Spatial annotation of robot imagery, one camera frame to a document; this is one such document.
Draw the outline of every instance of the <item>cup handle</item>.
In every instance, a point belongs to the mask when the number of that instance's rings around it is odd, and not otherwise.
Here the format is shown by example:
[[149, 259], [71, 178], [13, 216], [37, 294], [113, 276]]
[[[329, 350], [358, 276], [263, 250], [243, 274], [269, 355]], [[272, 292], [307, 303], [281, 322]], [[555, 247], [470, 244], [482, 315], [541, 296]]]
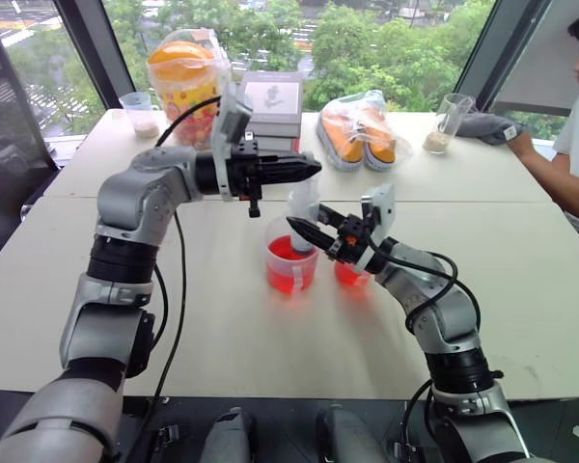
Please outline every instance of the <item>cup handle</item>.
[[291, 273], [293, 274], [293, 288], [292, 292], [299, 291], [302, 289], [303, 279], [302, 279], [302, 268], [300, 265], [295, 265], [291, 268]]

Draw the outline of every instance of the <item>table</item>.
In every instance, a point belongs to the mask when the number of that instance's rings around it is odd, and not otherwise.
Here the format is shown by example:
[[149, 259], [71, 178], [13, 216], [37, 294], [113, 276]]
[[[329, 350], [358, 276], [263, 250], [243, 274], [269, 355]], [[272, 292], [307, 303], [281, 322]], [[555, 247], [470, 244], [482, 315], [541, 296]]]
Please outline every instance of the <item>table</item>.
[[[359, 204], [336, 202], [340, 212]], [[427, 379], [399, 304], [374, 282], [339, 288], [320, 257], [287, 297], [263, 276], [263, 233], [283, 203], [186, 204], [186, 328], [165, 395], [408, 399]], [[96, 201], [41, 198], [0, 254], [0, 389], [34, 391], [61, 372], [58, 344], [93, 241]], [[550, 203], [399, 203], [391, 235], [452, 257], [482, 306], [483, 348], [509, 399], [579, 396], [579, 237]], [[179, 306], [175, 227], [159, 252], [166, 336], [128, 395], [151, 395]], [[160, 307], [158, 291], [151, 310]]]
[[[165, 124], [163, 113], [156, 114]], [[301, 145], [322, 163], [319, 181], [324, 201], [358, 201], [371, 187], [394, 183], [397, 201], [402, 202], [499, 202], [545, 203], [549, 196], [538, 186], [516, 157], [505, 147], [493, 148], [482, 142], [454, 139], [444, 155], [421, 148], [430, 131], [433, 114], [389, 113], [388, 123], [414, 151], [391, 171], [380, 173], [363, 167], [342, 173], [326, 160], [316, 135], [317, 113], [304, 113]], [[168, 140], [169, 145], [175, 142]], [[94, 198], [103, 181], [126, 169], [138, 152], [151, 148], [154, 139], [135, 137], [124, 110], [109, 110], [99, 121], [76, 155], [46, 190], [52, 197]], [[288, 185], [265, 187], [264, 198], [282, 201]]]

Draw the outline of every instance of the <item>gray glove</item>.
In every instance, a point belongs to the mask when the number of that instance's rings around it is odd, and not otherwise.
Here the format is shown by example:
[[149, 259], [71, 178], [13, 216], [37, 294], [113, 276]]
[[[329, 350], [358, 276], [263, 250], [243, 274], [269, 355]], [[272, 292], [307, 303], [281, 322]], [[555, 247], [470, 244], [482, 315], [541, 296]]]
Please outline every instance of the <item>gray glove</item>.
[[487, 113], [469, 113], [456, 133], [459, 137], [478, 138], [489, 145], [504, 145], [517, 138], [523, 125], [510, 119]]

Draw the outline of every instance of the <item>black cable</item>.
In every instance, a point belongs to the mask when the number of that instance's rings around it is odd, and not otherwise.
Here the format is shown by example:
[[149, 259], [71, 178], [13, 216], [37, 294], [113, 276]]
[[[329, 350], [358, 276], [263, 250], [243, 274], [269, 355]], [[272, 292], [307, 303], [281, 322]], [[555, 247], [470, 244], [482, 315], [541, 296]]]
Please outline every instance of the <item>black cable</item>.
[[159, 270], [157, 265], [154, 266], [154, 276], [156, 276], [156, 279], [158, 280], [158, 286], [161, 288], [161, 295], [163, 296], [163, 317], [161, 318], [161, 326], [158, 327], [158, 331], [156, 332], [154, 340], [152, 341], [152, 349], [156, 347], [161, 337], [163, 336], [165, 326], [167, 325], [167, 317], [170, 311], [169, 302], [167, 298], [167, 288], [165, 287], [163, 275], [161, 275], [161, 271]]
[[381, 249], [379, 249], [379, 247], [372, 240], [371, 231], [367, 227], [365, 227], [364, 230], [365, 230], [364, 236], [367, 239], [367, 243], [373, 249], [373, 251], [381, 258], [386, 259], [389, 262], [392, 262], [393, 264], [398, 265], [400, 267], [412, 268], [414, 270], [425, 272], [425, 273], [428, 273], [429, 275], [434, 275], [436, 277], [444, 278], [447, 280], [447, 283], [445, 284], [445, 286], [440, 291], [438, 291], [437, 294], [435, 294], [433, 297], [430, 297], [429, 299], [427, 299], [427, 301], [423, 302], [422, 304], [418, 305], [414, 310], [412, 310], [407, 315], [407, 317], [405, 318], [405, 327], [407, 328], [407, 330], [410, 333], [413, 334], [412, 325], [413, 325], [414, 316], [419, 311], [424, 309], [425, 307], [427, 307], [427, 306], [433, 304], [434, 302], [438, 301], [439, 299], [441, 299], [454, 285], [459, 286], [461, 288], [461, 290], [463, 290], [467, 294], [467, 296], [469, 297], [469, 299], [472, 303], [472, 306], [474, 307], [474, 312], [476, 313], [476, 327], [478, 330], [481, 329], [481, 308], [479, 306], [478, 300], [476, 299], [476, 297], [474, 296], [474, 294], [472, 293], [470, 288], [467, 287], [464, 283], [462, 283], [460, 280], [458, 280], [456, 278], [458, 275], [458, 269], [457, 269], [456, 264], [453, 262], [452, 259], [450, 259], [446, 256], [443, 256], [441, 254], [430, 253], [432, 256], [434, 256], [438, 259], [442, 259], [445, 262], [447, 262], [452, 268], [453, 275], [449, 275], [447, 273], [440, 272], [439, 270], [433, 270], [432, 268], [424, 267], [424, 266], [419, 265], [417, 263], [408, 262], [407, 260], [396, 259], [393, 256], [391, 256], [390, 254], [386, 254]]
[[431, 427], [431, 419], [429, 418], [429, 412], [431, 411], [431, 401], [433, 400], [433, 390], [429, 388], [427, 392], [427, 398], [425, 399], [425, 409], [423, 410], [423, 420], [425, 421], [425, 428], [427, 429], [428, 435], [431, 436], [433, 442], [437, 444], [435, 439], [435, 432]]
[[215, 96], [214, 98], [209, 98], [209, 99], [202, 101], [201, 103], [197, 103], [195, 106], [192, 106], [189, 109], [187, 109], [186, 111], [184, 111], [182, 114], [180, 114], [178, 116], [178, 118], [175, 121], [173, 121], [171, 123], [171, 125], [169, 127], [167, 127], [167, 129], [163, 132], [163, 134], [160, 136], [160, 138], [156, 141], [155, 146], [160, 147], [161, 145], [163, 145], [163, 142], [165, 142], [165, 140], [167, 140], [167, 137], [169, 137], [171, 135], [171, 133], [174, 131], [174, 129], [178, 126], [178, 124], [181, 123], [182, 121], [184, 121], [190, 115], [192, 115], [195, 111], [203, 108], [204, 106], [208, 106], [209, 104], [219, 102], [220, 100], [221, 100], [221, 96]]
[[180, 250], [182, 253], [181, 260], [182, 260], [182, 296], [180, 300], [180, 316], [178, 321], [178, 328], [176, 330], [176, 337], [174, 338], [174, 343], [172, 344], [172, 350], [170, 351], [170, 355], [167, 357], [167, 361], [165, 362], [165, 367], [161, 372], [161, 377], [158, 380], [158, 384], [156, 385], [156, 391], [154, 391], [154, 396], [152, 397], [152, 402], [148, 412], [144, 416], [142, 421], [142, 425], [140, 426], [137, 434], [135, 436], [135, 441], [131, 446], [130, 451], [126, 455], [126, 459], [124, 463], [131, 463], [133, 458], [136, 454], [136, 450], [139, 447], [139, 443], [146, 432], [146, 428], [151, 422], [152, 415], [154, 414], [154, 410], [156, 409], [156, 404], [161, 397], [161, 391], [163, 390], [163, 385], [165, 384], [165, 378], [167, 378], [167, 374], [170, 370], [170, 366], [174, 361], [174, 356], [176, 355], [176, 351], [178, 350], [178, 346], [180, 343], [180, 336], [182, 335], [182, 326], [184, 325], [184, 317], [186, 313], [186, 250], [184, 246], [184, 235], [182, 234], [182, 226], [180, 225], [180, 220], [178, 218], [178, 214], [174, 212], [174, 219], [176, 220], [176, 228], [178, 229], [179, 241], [180, 241]]
[[425, 384], [423, 384], [420, 388], [418, 388], [418, 391], [416, 391], [416, 393], [414, 393], [412, 398], [410, 398], [409, 403], [407, 404], [407, 408], [405, 409], [405, 413], [403, 413], [403, 418], [401, 419], [401, 451], [403, 452], [404, 461], [409, 461], [406, 458], [407, 447], [409, 445], [409, 434], [407, 432], [407, 426], [409, 425], [409, 417], [412, 414], [412, 410], [414, 409], [414, 406], [416, 405], [416, 402], [418, 401], [419, 397], [423, 394], [424, 391], [427, 390], [427, 388], [431, 386], [431, 384], [432, 381], [428, 379], [427, 381], [425, 381]]

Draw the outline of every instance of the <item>container lid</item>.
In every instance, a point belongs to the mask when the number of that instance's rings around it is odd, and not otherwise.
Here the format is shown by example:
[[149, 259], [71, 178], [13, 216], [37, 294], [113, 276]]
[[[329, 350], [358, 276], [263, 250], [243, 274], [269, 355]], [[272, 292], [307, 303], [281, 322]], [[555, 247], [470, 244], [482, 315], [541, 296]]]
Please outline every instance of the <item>container lid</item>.
[[156, 78], [182, 82], [204, 77], [214, 54], [192, 41], [169, 41], [152, 53], [148, 64]]

